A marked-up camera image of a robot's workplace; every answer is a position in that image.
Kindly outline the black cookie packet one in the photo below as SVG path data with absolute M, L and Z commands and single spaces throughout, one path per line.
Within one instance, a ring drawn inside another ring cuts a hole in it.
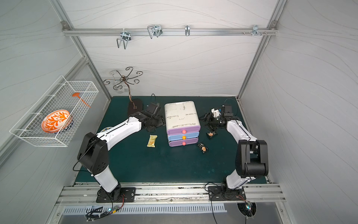
M 215 131 L 211 131 L 211 132 L 207 132 L 207 137 L 208 139 L 212 139 L 213 137 L 215 137 L 217 135 L 217 133 Z

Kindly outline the gold cookie packet one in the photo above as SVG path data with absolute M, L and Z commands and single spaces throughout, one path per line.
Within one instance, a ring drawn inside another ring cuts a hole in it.
M 147 147 L 155 147 L 157 137 L 157 135 L 150 135 Z

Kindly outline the purple drawer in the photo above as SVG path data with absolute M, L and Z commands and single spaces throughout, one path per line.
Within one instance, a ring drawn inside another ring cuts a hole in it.
M 201 126 L 188 126 L 188 127 L 179 127 L 179 128 L 171 128 L 167 130 L 167 135 L 180 135 L 185 133 L 195 133 L 199 132 Z
M 178 147 L 178 146 L 186 146 L 190 144 L 196 144 L 198 142 L 199 138 L 189 138 L 185 140 L 177 140 L 177 141 L 170 141 L 169 146 L 170 147 Z

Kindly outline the blue drawer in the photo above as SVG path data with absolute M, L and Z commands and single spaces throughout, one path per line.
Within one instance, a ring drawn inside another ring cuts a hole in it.
M 186 139 L 192 139 L 192 138 L 198 138 L 199 132 L 194 133 L 185 133 L 185 134 L 177 134 L 177 135 L 168 135 L 168 141 L 179 141 L 179 140 L 186 140 Z

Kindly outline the black cookie packet two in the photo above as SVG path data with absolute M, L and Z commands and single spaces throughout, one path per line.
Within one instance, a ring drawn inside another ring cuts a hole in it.
M 203 154 L 209 151 L 209 149 L 203 143 L 199 143 L 197 147 Z

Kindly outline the white drawer cabinet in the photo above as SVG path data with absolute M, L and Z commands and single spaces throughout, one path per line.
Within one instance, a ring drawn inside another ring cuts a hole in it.
M 167 130 L 200 125 L 193 101 L 168 103 L 164 109 Z

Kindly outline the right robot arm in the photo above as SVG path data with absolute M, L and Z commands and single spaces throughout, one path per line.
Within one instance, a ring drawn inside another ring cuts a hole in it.
M 269 172 L 268 145 L 266 141 L 254 137 L 236 116 L 221 114 L 215 117 L 206 113 L 199 117 L 211 131 L 225 128 L 237 142 L 235 170 L 226 177 L 226 187 L 241 189 L 250 181 L 267 176 Z

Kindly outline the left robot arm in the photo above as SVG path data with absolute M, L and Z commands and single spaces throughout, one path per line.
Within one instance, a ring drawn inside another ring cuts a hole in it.
M 109 167 L 111 148 L 142 129 L 152 130 L 163 125 L 164 118 L 161 115 L 136 112 L 104 132 L 87 133 L 81 144 L 77 161 L 91 173 L 105 192 L 112 193 L 119 189 L 120 184 Z

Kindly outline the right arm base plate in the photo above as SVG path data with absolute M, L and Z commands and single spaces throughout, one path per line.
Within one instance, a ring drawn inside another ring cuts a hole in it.
M 205 187 L 210 201 L 245 201 L 243 189 L 228 189 L 221 186 Z

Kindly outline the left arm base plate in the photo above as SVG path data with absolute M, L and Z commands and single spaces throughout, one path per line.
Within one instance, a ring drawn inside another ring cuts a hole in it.
M 135 201 L 136 188 L 134 187 L 117 187 L 111 193 L 101 188 L 97 192 L 97 203 L 133 203 Z

